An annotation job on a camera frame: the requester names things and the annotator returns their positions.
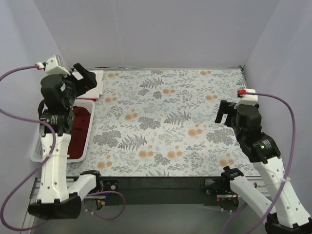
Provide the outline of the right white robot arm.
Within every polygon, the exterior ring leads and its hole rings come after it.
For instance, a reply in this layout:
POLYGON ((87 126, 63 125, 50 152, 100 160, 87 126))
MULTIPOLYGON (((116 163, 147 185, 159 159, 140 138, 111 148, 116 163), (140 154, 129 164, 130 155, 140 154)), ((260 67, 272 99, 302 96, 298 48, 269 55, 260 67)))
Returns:
POLYGON ((259 216, 260 220, 247 231, 249 234, 261 224, 268 234, 310 234, 312 216, 299 200, 289 178, 296 131, 292 108, 283 99, 270 95, 285 104, 291 114, 291 150, 288 164, 284 167, 276 142, 262 131, 258 97, 264 94, 254 89, 242 89, 237 96, 237 103, 220 102, 215 122, 220 123, 223 115, 227 116, 225 125, 233 129, 240 149, 260 174, 271 199, 267 199, 237 168, 224 168, 220 177, 222 191, 241 197, 259 216))

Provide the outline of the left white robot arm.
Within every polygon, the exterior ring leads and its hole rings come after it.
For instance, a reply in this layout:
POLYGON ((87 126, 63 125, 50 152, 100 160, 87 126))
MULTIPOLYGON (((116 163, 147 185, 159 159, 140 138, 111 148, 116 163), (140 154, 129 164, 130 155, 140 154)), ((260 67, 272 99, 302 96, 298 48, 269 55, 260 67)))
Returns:
POLYGON ((104 188, 96 170, 82 172, 71 186, 67 185, 74 103, 78 96, 97 86, 96 75, 76 63, 74 68, 82 76, 77 79, 62 66, 57 55, 37 65, 47 74, 40 82, 43 101, 38 107, 42 168, 39 192, 28 212, 44 220, 76 219, 84 198, 89 193, 98 195, 104 188))

